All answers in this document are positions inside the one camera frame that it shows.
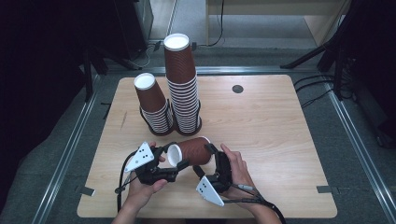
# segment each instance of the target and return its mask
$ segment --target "black cable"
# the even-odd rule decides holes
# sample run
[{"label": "black cable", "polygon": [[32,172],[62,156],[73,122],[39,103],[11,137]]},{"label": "black cable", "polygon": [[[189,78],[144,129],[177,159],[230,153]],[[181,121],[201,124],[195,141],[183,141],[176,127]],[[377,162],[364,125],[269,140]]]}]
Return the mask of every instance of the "black cable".
[{"label": "black cable", "polygon": [[333,82],[333,81],[332,80],[321,80],[321,81],[312,82],[312,83],[301,86],[300,88],[298,88],[296,90],[296,92],[298,92],[306,87],[309,87],[309,86],[313,86],[313,85],[320,84],[320,83],[329,83],[329,82]]},{"label": "black cable", "polygon": [[122,185],[122,177],[124,174],[124,170],[125,170],[125,166],[126,163],[128,162],[129,159],[131,159],[131,157],[136,153],[136,151],[132,152],[131,154],[129,154],[129,156],[127,156],[127,158],[125,159],[123,165],[122,165],[122,169],[121,169],[121,173],[120,173],[120,182],[119,182],[119,187],[115,190],[115,192],[117,193],[117,211],[119,212],[121,210],[121,194],[122,192],[125,190],[125,186]]},{"label": "black cable", "polygon": [[312,77],[304,77],[304,78],[301,78],[300,80],[294,82],[293,86],[295,87],[298,83],[300,83],[300,82],[302,82],[304,80],[307,80],[307,79],[315,78],[315,77],[334,77],[334,76],[331,76],[331,75],[317,75],[317,76],[312,76]]},{"label": "black cable", "polygon": [[266,207],[271,208],[276,213],[276,215],[278,216],[280,222],[282,224],[286,224],[286,219],[283,217],[282,212],[280,212],[280,210],[276,207],[276,205],[266,201],[264,199],[264,197],[262,197],[262,195],[260,194],[260,192],[257,189],[255,189],[253,187],[250,187],[255,192],[255,193],[252,193],[252,192],[249,192],[246,189],[239,188],[239,186],[237,186],[235,184],[232,184],[231,187],[234,187],[236,189],[240,189],[240,190],[242,190],[242,191],[244,191],[244,192],[246,192],[248,194],[251,194],[255,198],[243,198],[243,199],[239,199],[239,200],[238,199],[223,200],[224,203],[259,203],[259,204],[262,204],[262,205],[264,205]]},{"label": "black cable", "polygon": [[221,1],[220,36],[219,36],[219,39],[213,44],[210,44],[210,45],[198,45],[198,46],[213,47],[213,46],[215,46],[215,45],[217,45],[219,43],[219,41],[221,40],[221,37],[222,37],[222,33],[223,33],[223,27],[222,27],[223,14],[224,14],[224,0]]},{"label": "black cable", "polygon": [[328,90],[328,91],[325,91],[323,94],[321,94],[319,97],[317,97],[317,98],[315,98],[315,99],[312,99],[312,100],[309,100],[309,101],[303,103],[303,104],[301,105],[301,108],[305,108],[305,107],[307,107],[307,106],[313,104],[316,100],[322,98],[323,96],[325,96],[325,95],[326,95],[327,93],[329,93],[330,91],[332,91],[332,89],[331,89],[331,90]]}]

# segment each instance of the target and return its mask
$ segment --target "human hand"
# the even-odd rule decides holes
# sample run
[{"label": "human hand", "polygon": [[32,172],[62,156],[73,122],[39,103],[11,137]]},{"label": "human hand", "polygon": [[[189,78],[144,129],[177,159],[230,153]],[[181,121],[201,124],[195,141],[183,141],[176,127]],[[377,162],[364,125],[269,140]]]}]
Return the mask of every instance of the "human hand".
[{"label": "human hand", "polygon": [[[230,161],[233,184],[254,187],[253,180],[251,179],[250,173],[248,172],[248,165],[244,160],[242,160],[241,153],[239,151],[231,151],[224,144],[221,144],[220,146]],[[222,195],[228,199],[252,198],[251,194],[236,188],[229,188],[227,191],[222,193]],[[250,210],[251,206],[254,204],[238,203],[238,205]]]},{"label": "human hand", "polygon": [[[155,147],[155,142],[150,142],[148,144],[150,147]],[[160,157],[160,162],[164,162],[165,158]],[[136,177],[135,172],[131,172],[131,179]],[[126,199],[126,203],[131,203],[136,206],[139,210],[144,207],[148,202],[151,196],[162,189],[168,182],[165,179],[161,179],[156,181],[153,185],[145,185],[141,184],[138,179],[131,182],[128,190],[128,197]]]},{"label": "human hand", "polygon": [[[155,142],[148,144],[150,147],[155,147]],[[165,161],[164,157],[160,157],[160,161]],[[131,180],[136,177],[135,172],[131,172]],[[148,202],[151,196],[157,191],[161,190],[168,182],[165,179],[156,181],[153,185],[141,184],[140,181],[134,180],[129,185],[128,196],[122,205],[121,210],[117,214],[113,223],[134,223],[134,219],[137,213],[143,208]]]}]

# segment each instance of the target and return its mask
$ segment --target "black stand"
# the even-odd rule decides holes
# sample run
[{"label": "black stand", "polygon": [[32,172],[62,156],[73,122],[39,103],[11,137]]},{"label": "black stand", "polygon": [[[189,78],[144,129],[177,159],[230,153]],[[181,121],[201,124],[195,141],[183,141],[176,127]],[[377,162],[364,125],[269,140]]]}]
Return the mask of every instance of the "black stand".
[{"label": "black stand", "polygon": [[335,62],[333,90],[335,95],[341,101],[341,79],[343,75],[343,62],[346,59],[347,47],[345,43],[347,42],[347,39],[350,38],[349,30],[351,29],[352,24],[356,23],[356,20],[359,19],[357,15],[360,11],[363,1],[364,0],[352,0],[349,11],[344,17],[343,22],[328,42],[308,52],[303,57],[292,63],[280,65],[280,68],[294,68],[324,51],[320,61],[317,64],[317,68],[320,72],[327,72]]}]

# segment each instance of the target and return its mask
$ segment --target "gray carpet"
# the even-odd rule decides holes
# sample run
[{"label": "gray carpet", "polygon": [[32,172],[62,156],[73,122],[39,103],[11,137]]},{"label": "gray carpet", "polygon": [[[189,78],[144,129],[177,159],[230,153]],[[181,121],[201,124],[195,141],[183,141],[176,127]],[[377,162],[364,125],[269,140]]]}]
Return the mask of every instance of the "gray carpet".
[{"label": "gray carpet", "polygon": [[[225,66],[230,64],[235,66],[265,66],[291,62],[306,52],[305,49],[198,48],[193,54],[197,66]],[[149,56],[149,65],[141,71],[128,71],[118,64],[108,63],[110,70],[107,76],[102,77],[102,85],[96,90],[97,98],[92,112],[79,139],[73,160],[46,223],[111,222],[111,218],[78,217],[77,207],[80,195],[75,192],[75,188],[85,185],[93,155],[105,125],[104,116],[106,115],[107,105],[101,103],[112,102],[121,78],[135,77],[140,73],[164,65],[163,49],[152,52]],[[312,68],[318,59],[319,57],[316,57],[302,66],[311,66]],[[146,61],[147,58],[143,55],[136,63],[143,64]],[[282,71],[282,74],[290,74],[293,81],[316,75],[315,73],[295,73],[288,70]],[[84,91],[81,90],[81,93],[65,111],[51,136],[32,150],[21,163],[12,189],[8,194],[6,207],[0,216],[0,223],[32,222],[83,107]],[[299,91],[298,97],[300,102],[304,103],[323,92],[325,92],[325,88],[322,85],[316,85]],[[395,186],[395,178],[391,175],[391,170],[396,167],[395,150],[379,148],[375,144],[375,135],[360,108],[349,100],[346,100],[346,105],[354,121],[356,121],[364,143],[370,148],[376,164],[386,177],[386,181],[391,186]],[[288,219],[288,223],[388,223],[329,96],[325,96],[306,107],[304,115],[328,182],[330,186],[340,189],[339,194],[333,195],[338,215],[335,218],[328,219]]]}]

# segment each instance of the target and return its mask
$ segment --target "table top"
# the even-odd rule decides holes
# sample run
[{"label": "table top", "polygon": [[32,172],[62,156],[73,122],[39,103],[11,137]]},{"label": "table top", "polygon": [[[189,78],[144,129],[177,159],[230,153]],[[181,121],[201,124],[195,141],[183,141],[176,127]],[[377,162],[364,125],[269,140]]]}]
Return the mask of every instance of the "table top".
[{"label": "table top", "polygon": [[[156,77],[170,98],[165,77]],[[243,92],[233,92],[240,85]],[[134,78],[120,81],[109,111],[86,187],[93,196],[81,195],[80,217],[114,217],[120,169],[125,158],[142,142],[157,146],[206,136],[217,147],[224,143],[242,153],[251,177],[263,197],[285,217],[335,217],[337,209],[328,186],[303,111],[286,75],[198,77],[200,116],[203,127],[194,136],[172,132],[153,135],[139,114]],[[161,167],[170,167],[164,162]],[[202,166],[207,175],[215,163]],[[199,178],[191,167],[181,171],[175,183],[154,194],[139,217],[235,218],[251,217],[235,204],[217,206],[195,191]],[[125,200],[128,189],[122,194]]]}]

